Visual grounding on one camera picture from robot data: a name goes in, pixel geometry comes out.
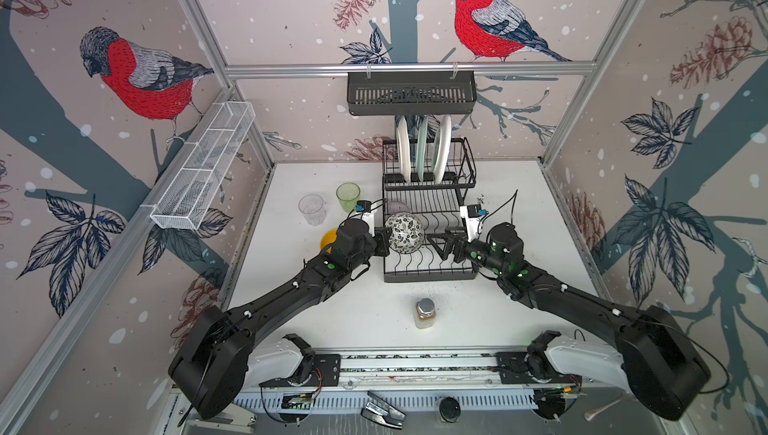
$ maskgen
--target black hanging basket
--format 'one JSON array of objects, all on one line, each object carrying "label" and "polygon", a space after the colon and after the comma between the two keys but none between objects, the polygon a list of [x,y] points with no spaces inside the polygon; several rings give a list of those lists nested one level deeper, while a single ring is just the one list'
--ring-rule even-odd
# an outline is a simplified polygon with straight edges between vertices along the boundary
[{"label": "black hanging basket", "polygon": [[351,72],[350,114],[468,114],[477,102],[474,72]]}]

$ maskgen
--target jar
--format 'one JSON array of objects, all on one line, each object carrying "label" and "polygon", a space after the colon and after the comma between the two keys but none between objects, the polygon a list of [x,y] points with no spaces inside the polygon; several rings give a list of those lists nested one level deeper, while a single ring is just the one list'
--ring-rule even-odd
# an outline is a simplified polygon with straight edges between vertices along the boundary
[{"label": "jar", "polygon": [[428,328],[435,324],[435,302],[428,298],[422,298],[416,302],[415,312],[416,328]]}]

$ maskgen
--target bird illustration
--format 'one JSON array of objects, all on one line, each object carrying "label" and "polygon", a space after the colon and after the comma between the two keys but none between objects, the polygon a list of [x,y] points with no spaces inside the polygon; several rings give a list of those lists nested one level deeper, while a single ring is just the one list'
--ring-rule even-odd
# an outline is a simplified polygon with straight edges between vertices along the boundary
[{"label": "bird illustration", "polygon": [[540,52],[570,62],[549,49],[533,31],[522,10],[509,0],[456,0],[456,36],[475,54],[504,60],[516,52]]},{"label": "bird illustration", "polygon": [[99,26],[80,42],[80,56],[88,75],[101,75],[104,83],[134,113],[152,120],[173,120],[192,103],[197,82],[214,72],[199,63],[185,62],[165,50],[144,48]]}]

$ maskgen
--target white table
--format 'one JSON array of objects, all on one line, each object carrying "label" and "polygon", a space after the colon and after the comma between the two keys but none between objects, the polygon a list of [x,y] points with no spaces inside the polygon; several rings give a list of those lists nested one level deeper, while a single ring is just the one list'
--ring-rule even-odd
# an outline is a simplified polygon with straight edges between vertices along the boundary
[{"label": "white table", "polygon": [[[382,197],[381,163],[278,164],[264,208],[234,288],[230,308],[282,285],[320,249],[320,238],[344,218],[336,187],[354,181],[362,198]],[[482,198],[493,211],[519,189],[514,224],[533,265],[564,283],[594,294],[586,269],[565,227],[538,165],[533,161],[478,161],[477,186],[466,203]],[[309,226],[297,205],[305,194],[320,194],[328,216]],[[512,204],[494,214],[485,230],[509,220]],[[381,210],[376,226],[381,226]],[[413,311],[417,300],[429,297],[438,310],[435,325],[418,330]],[[477,276],[471,281],[384,283],[381,258],[328,301],[293,317],[267,338],[296,333],[315,348],[500,347],[528,345],[544,330],[573,336],[575,326],[555,315],[510,301],[493,282]]]}]

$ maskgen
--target white mesh basket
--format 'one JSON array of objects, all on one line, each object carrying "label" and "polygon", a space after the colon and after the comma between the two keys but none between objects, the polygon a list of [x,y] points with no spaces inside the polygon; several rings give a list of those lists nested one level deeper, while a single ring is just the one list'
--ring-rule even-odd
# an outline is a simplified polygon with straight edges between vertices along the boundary
[{"label": "white mesh basket", "polygon": [[150,217],[161,229],[197,230],[254,122],[247,102],[225,102]]}]

